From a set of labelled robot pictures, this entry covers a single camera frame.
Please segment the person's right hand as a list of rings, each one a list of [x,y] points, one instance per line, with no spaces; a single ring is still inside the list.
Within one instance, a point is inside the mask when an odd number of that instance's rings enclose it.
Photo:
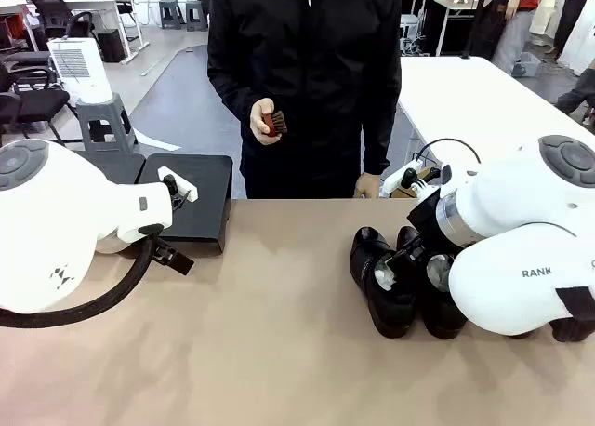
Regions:
[[[282,135],[270,136],[270,129],[266,125],[264,116],[272,115],[274,103],[271,99],[261,99],[256,101],[251,108],[250,129],[255,139],[262,145],[272,145],[278,142]]]

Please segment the person's left hand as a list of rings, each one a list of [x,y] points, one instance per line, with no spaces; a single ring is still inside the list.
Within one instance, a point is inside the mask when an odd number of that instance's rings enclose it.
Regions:
[[[354,197],[378,199],[380,194],[380,176],[364,172],[356,181]]]

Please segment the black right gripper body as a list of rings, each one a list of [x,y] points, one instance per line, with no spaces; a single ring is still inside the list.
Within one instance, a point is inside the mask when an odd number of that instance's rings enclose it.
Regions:
[[[440,191],[434,191],[419,202],[407,219],[421,237],[421,245],[432,255],[444,254],[456,257],[463,248],[452,243],[439,227],[436,208],[440,201]]]

